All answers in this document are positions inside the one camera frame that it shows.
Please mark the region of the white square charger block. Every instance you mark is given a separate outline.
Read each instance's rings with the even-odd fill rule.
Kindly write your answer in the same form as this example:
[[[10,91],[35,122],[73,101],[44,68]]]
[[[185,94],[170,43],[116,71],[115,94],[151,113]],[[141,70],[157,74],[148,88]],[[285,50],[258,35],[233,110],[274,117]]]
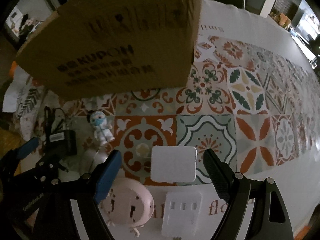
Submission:
[[[196,179],[196,161],[193,146],[153,146],[150,178],[158,183],[191,183]]]

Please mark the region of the small astronaut figurine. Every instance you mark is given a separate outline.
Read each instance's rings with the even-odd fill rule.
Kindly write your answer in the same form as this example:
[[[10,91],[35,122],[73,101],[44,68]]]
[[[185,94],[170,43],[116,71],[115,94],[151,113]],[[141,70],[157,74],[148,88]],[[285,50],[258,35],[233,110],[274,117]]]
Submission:
[[[108,122],[104,112],[89,111],[87,121],[92,126],[94,138],[100,146],[115,140],[111,132],[112,125]]]

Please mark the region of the patterned tile table mat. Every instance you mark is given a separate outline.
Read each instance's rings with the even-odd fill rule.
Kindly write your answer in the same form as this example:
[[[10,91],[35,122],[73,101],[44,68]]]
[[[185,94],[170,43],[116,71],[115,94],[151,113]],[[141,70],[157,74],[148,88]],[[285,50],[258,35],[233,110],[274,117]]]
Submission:
[[[78,152],[94,145],[86,121],[105,113],[122,153],[121,175],[153,185],[154,146],[193,146],[195,184],[209,182],[203,154],[211,149],[233,170],[267,172],[282,180],[295,172],[319,175],[319,83],[294,40],[289,56],[243,41],[201,35],[182,88],[151,89],[63,100],[32,78],[20,94],[16,122],[24,139],[44,136],[44,108],[56,109],[76,131]]]

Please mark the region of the pink round toy clock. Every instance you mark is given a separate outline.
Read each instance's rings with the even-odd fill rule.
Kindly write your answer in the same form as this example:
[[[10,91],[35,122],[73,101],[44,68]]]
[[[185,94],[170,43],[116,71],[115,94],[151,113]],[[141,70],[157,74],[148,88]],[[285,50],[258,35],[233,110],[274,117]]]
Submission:
[[[117,178],[101,207],[108,217],[106,225],[126,226],[139,237],[139,228],[150,220],[155,205],[146,186],[130,178]]]

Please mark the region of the brown cardboard box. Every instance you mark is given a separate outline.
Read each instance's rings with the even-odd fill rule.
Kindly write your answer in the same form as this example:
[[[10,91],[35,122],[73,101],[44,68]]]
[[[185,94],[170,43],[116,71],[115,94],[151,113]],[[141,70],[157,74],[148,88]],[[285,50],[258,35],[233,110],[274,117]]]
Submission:
[[[203,0],[69,0],[27,39],[18,65],[66,100],[182,87]]]

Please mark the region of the white power strip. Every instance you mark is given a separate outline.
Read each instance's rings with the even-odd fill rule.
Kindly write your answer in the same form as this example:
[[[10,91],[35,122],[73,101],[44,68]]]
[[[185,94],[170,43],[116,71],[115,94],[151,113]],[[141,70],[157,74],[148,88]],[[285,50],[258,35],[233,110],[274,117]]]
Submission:
[[[161,233],[164,237],[193,237],[197,229],[203,195],[200,192],[168,192]]]

